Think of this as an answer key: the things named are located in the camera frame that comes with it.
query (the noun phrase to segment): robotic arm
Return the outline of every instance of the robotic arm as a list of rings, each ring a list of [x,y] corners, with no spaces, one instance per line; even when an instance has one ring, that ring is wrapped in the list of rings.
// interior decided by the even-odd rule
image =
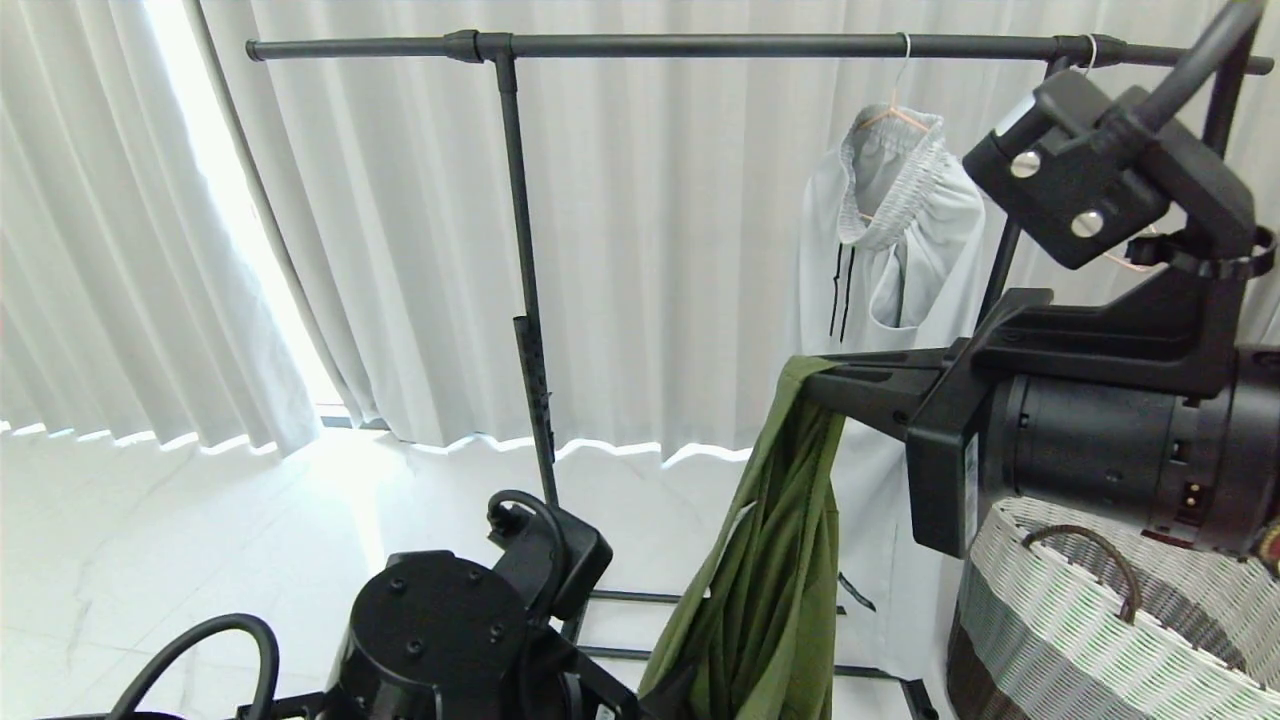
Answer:
[[[845,355],[806,382],[817,402],[905,441],[922,544],[963,557],[992,502],[1028,495],[1276,573],[1280,347],[1234,345],[1245,283],[1271,269],[1275,238],[1222,161],[1263,5],[1228,3],[1149,94],[1112,101],[1079,73],[1048,78],[964,159],[1073,269],[1176,202],[1185,229],[1128,249],[1166,268],[1102,307],[1011,290],[950,348]],[[1215,72],[1201,140],[1174,114]],[[548,624],[575,616],[612,560],[600,533],[513,491],[490,500],[489,520],[506,551],[493,569],[443,551],[389,559],[356,598],[328,692],[274,700],[275,639],[232,615],[170,643],[96,717],[172,717],[136,712],[138,701],[180,652],[227,629],[262,653],[238,720],[677,717]]]

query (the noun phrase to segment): white marble floor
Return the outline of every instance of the white marble floor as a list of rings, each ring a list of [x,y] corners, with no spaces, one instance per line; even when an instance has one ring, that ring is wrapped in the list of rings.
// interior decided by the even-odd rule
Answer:
[[[532,450],[449,454],[367,430],[325,430],[284,461],[232,447],[161,450],[44,434],[0,437],[0,711],[105,712],[155,651],[214,615],[252,612],[279,637],[279,694],[323,689],[347,614],[385,556],[448,548],[492,564],[485,501],[536,491]],[[557,462],[566,507],[605,532],[602,588],[678,593],[710,547],[741,464],[581,447]],[[581,642],[649,648],[669,610],[593,603]],[[856,644],[842,638],[841,646]],[[854,661],[855,659],[837,659]],[[143,708],[220,719],[248,701],[252,642],[211,638]],[[643,666],[602,661],[631,684]],[[837,717],[909,717],[897,683],[837,680]]]

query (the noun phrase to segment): hanger hook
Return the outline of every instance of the hanger hook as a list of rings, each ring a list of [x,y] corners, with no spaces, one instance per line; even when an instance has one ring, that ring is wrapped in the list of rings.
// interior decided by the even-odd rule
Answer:
[[[893,78],[893,95],[890,99],[890,105],[897,105],[897,86],[902,83],[902,73],[906,72],[906,65],[911,61],[911,33],[900,32],[899,35],[906,41],[906,55],[902,56],[902,67],[897,69],[897,77]]]
[[[1098,61],[1098,38],[1093,37],[1092,32],[1089,35],[1087,35],[1085,37],[1089,38],[1089,49],[1091,49],[1091,53],[1089,53],[1089,67],[1084,68],[1084,77],[1088,77],[1089,76],[1089,70],[1093,69],[1093,64]]]

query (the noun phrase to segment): white curtain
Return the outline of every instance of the white curtain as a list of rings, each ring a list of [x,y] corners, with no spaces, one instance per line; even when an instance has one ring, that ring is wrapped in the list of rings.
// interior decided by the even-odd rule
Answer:
[[[1220,3],[220,3],[204,13],[297,274],[353,414],[404,439],[529,433],[511,318],[522,311],[492,65],[448,59],[251,63],[247,38],[590,32],[1103,32],[1185,46]],[[1258,50],[1280,51],[1271,13]],[[901,60],[517,63],[552,414],[561,441],[749,446],[787,352],[800,196]],[[899,97],[970,149],[1041,79],[1029,61],[911,60]],[[1105,88],[1164,69],[1100,68]],[[1198,127],[1203,95],[1188,111]],[[1251,79],[1231,159],[1266,197],[1280,82]],[[1004,214],[988,213],[995,251]],[[1024,240],[1010,284],[1100,302],[1139,277],[1068,273]],[[1280,340],[1280,292],[1244,336]]]
[[[0,5],[0,143],[3,419],[284,454],[316,437],[141,3]]]

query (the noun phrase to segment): woven basket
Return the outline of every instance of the woven basket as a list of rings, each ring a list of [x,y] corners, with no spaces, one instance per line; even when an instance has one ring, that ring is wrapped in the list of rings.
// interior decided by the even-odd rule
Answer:
[[[974,539],[947,660],[961,720],[1280,720],[1277,685],[1280,584],[1257,562],[1024,498]]]

